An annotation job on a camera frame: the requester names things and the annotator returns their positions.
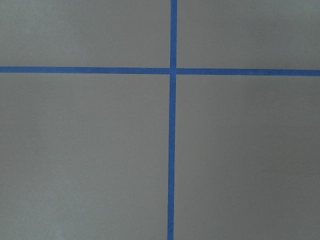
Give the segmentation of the blue tape strip horizontal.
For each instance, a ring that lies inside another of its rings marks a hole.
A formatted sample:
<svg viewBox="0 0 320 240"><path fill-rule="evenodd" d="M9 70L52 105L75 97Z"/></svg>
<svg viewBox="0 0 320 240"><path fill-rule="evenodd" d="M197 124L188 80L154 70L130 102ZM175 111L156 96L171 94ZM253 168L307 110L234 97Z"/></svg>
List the blue tape strip horizontal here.
<svg viewBox="0 0 320 240"><path fill-rule="evenodd" d="M243 68L153 68L153 67L66 67L1 66L1 73L41 74L133 74L133 75L210 75L210 76L306 76L318 77L314 69L243 69Z"/></svg>

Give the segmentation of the blue tape strip vertical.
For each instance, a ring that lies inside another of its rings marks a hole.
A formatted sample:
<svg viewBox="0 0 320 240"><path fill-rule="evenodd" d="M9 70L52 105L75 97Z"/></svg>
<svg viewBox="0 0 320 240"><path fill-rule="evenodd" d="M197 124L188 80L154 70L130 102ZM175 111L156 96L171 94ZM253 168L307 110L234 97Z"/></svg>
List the blue tape strip vertical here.
<svg viewBox="0 0 320 240"><path fill-rule="evenodd" d="M167 239L175 239L175 154L178 1L170 1Z"/></svg>

